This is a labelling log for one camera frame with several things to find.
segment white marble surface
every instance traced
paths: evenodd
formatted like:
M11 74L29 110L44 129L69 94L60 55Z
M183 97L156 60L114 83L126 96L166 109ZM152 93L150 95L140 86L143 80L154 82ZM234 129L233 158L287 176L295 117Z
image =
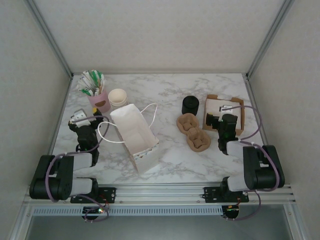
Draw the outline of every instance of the white marble surface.
M197 118L202 127L204 103L207 94L217 94L220 99L238 97L250 105L248 93L240 73L228 74L128 74L105 75L108 92L121 88L127 92L128 101L143 109L150 103L158 103L158 111L152 132L160 141L162 156L160 164L143 175L138 175L129 156L121 144L103 141L99 147L96 166L74 172L76 177L94 177L99 184L128 183L191 183L217 182L225 176L243 171L242 161L226 156L218 149L218 133L207 131L211 146L200 153L193 152L186 142L186 136L179 132L176 120L181 115L185 96L194 95L199 101ZM68 121L73 113L83 108L87 114L92 108L87 97L75 89L79 76L75 76L61 126L56 139L54 154L75 150L77 135L69 130ZM153 108L143 115L148 123L153 117ZM252 110L245 110L245 127L241 137L248 136L257 129ZM110 140L119 138L111 126L107 133ZM260 134L253 141L262 143Z

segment paper bag handle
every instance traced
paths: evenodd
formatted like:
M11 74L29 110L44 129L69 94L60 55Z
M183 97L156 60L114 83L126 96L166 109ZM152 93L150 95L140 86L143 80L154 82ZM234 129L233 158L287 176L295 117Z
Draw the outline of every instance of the paper bag handle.
M153 115L153 120L152 120L152 122L151 122L151 124L149 125L149 128L151 127L151 125L154 123L154 121L155 121L155 118L156 118L156 112L157 112L157 109L158 109L158 104L157 103L151 103L151 104L149 104L148 106L146 106L140 113L142 113L144 110L146 110L148 107L150 107L151 105L155 105L155 110L154 110L154 115ZM99 136L103 139L103 140L105 140L105 141L107 141L107 142L109 142L109 143L113 143L113 144L123 144L124 143L124 141L111 141L111 140L108 140L108 139L106 139L104 136L102 136L102 134L101 134L101 132L100 132L100 126L102 125L102 124L111 124L111 125L113 125L113 126L115 126L116 128L117 128L117 125L115 125L114 123L112 123L112 122L109 122L109 121L102 121L102 122L100 122L99 123L99 125L98 125L98 127L97 127L97 129L98 129L98 134L99 134Z
M101 126L102 124L111 124L111 125L113 125L113 126L115 126L115 127L117 127L117 125L115 125L114 123L109 122L109 121L102 121L102 122L99 123L99 125L98 125L98 127L97 127L97 129L98 129L98 134L100 135L100 137L101 137L103 140L105 140L105 141L107 141L107 142L109 142L109 143L113 143L113 144L123 144L123 143L124 143L124 141L111 141L111 140L108 140L108 139L104 138L104 136L102 136L102 134L101 134L101 132L100 132L100 126Z
M157 103L151 103L149 104L148 106L146 106L140 113L142 113L144 110L146 110L148 107L150 107L151 105L155 105L155 110L154 110L154 115L153 115L153 119L152 119L152 122L151 124L149 125L149 128L151 127L151 125L154 123L155 121L155 118L156 118L156 112L157 112L157 109L158 109L158 104Z

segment pink pencil holder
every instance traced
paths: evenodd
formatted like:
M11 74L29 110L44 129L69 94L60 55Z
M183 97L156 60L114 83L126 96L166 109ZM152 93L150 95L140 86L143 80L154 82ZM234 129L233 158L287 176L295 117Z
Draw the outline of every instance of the pink pencil holder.
M108 93L104 89L98 96L87 96L89 102L93 108L98 108L101 113L108 112L110 109L110 103L108 100Z

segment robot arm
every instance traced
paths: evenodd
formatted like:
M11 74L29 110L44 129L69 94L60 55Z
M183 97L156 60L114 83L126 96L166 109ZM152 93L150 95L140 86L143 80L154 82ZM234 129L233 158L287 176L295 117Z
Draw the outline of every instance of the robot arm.
M102 116L102 114L97 108L94 107L93 116ZM86 117L86 113L80 109L74 113L68 123L69 129L77 134L77 141L79 144L76 147L76 151L88 151L93 149L98 144L96 129L99 123L103 121L103 118L96 117L93 121L82 120ZM98 148L91 150L90 153L92 154L92 165L94 166L98 162L99 158Z
M43 155L35 170L30 184L29 194L32 199L49 199L45 178L46 172L54 155ZM98 183L94 178L74 178L75 170L89 168L93 164L90 153L75 156L64 156L57 160L49 175L49 189L55 200L66 200L78 194L98 194Z
M268 159L260 149L238 141L236 137L237 116L223 114L220 117L206 116L206 124L218 130L218 147L225 155L243 159L243 174L225 177L221 182L221 194L258 189L271 189L276 185L276 173ZM281 188L285 184L285 176L279 161L277 150L273 145L262 147L272 159L279 175Z

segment black cup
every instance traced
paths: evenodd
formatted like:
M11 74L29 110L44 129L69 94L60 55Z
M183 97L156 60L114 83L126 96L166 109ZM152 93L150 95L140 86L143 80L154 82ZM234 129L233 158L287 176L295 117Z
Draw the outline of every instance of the black cup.
M182 101L182 114L197 115L199 108L199 100L195 96L186 96Z

